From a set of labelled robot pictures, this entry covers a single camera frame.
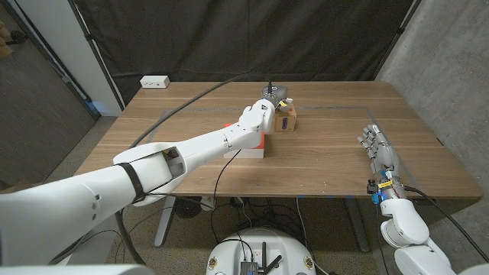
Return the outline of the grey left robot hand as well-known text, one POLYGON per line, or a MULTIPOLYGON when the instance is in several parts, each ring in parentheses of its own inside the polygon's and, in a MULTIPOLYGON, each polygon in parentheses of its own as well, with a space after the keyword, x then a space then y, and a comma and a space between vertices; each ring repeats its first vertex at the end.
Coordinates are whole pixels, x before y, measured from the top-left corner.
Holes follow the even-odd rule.
POLYGON ((270 101, 281 112, 291 112, 293 109, 293 99, 288 96, 288 88, 285 86, 265 86, 262 98, 270 101))

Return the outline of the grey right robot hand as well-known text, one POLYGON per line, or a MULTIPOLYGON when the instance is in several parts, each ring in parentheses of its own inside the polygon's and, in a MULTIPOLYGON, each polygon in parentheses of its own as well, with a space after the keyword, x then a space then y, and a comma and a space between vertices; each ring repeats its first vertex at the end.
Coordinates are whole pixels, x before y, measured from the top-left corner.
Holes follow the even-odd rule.
POLYGON ((358 142, 371 161, 374 180, 368 180, 368 193, 376 194, 375 202, 386 199, 406 199, 406 192, 400 183, 400 159, 390 142, 377 125, 363 129, 358 142))

